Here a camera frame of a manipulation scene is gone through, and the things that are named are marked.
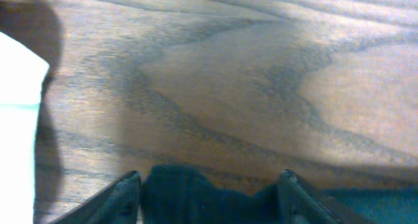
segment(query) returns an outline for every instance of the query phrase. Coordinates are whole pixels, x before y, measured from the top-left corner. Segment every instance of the teal fabric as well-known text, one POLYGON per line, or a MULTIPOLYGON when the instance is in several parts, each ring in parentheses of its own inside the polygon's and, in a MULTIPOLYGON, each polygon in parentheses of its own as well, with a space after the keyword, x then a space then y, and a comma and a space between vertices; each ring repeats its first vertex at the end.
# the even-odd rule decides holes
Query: teal fabric
MULTIPOLYGON (((418 223, 418 190, 326 191, 377 223, 418 223)), ((218 189, 196 170, 180 165, 153 167, 142 188, 145 224, 283 223, 274 184, 253 197, 218 189)))
POLYGON ((49 65, 0 32, 0 223, 32 223, 35 133, 49 65))

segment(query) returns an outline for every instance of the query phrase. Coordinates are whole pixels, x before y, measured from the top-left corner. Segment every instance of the wood grain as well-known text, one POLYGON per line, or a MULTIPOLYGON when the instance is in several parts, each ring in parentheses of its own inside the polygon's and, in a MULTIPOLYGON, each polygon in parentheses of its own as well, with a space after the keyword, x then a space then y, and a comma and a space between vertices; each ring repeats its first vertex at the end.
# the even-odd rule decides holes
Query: wood grain
POLYGON ((418 184, 418 0, 40 1, 60 42, 37 223, 158 163, 246 193, 285 168, 319 187, 418 184))

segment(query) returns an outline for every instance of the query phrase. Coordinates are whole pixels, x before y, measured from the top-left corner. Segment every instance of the white object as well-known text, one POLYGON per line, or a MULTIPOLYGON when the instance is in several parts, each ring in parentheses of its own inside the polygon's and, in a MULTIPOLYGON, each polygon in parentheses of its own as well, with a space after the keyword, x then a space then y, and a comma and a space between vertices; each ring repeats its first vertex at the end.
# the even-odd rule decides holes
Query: white object
POLYGON ((0 32, 0 223, 32 223, 35 133, 49 64, 0 32))

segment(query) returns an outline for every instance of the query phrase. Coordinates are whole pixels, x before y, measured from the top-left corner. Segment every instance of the wooden surface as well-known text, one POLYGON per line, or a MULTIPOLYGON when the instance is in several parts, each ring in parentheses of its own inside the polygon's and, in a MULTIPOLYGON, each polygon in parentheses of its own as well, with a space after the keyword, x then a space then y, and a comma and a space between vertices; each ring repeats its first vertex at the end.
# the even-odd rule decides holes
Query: wooden surface
POLYGON ((285 168, 319 187, 417 185, 417 5, 39 0, 8 8, 2 29, 52 64, 35 222, 159 163, 187 163, 249 194, 285 168))

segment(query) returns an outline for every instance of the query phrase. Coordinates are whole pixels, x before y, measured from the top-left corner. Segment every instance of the brown wood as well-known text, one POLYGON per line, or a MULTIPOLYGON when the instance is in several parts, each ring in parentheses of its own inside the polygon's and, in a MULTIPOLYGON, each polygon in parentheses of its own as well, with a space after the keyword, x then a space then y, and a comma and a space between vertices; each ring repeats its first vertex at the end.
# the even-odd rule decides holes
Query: brown wood
POLYGON ((253 193, 418 184, 418 0, 38 0, 3 30, 49 61, 36 222, 128 170, 253 193))

